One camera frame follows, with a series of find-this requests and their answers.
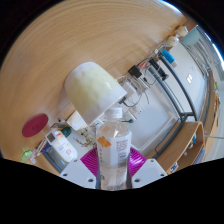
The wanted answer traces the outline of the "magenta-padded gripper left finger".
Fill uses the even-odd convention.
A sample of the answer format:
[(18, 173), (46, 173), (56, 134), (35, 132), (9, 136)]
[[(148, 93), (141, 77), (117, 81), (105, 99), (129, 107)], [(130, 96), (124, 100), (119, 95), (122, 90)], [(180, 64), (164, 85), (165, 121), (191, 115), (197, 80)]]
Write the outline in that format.
[(84, 188), (98, 189), (100, 177), (97, 149), (93, 148), (80, 159), (72, 160), (60, 177)]

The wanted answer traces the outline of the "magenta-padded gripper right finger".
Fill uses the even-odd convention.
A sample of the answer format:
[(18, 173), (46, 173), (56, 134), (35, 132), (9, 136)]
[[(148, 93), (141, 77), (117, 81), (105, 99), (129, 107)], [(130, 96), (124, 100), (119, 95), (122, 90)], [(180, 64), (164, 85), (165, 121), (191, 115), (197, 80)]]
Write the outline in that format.
[(155, 159), (147, 159), (136, 149), (130, 149), (127, 188), (144, 187), (165, 177), (167, 173)]

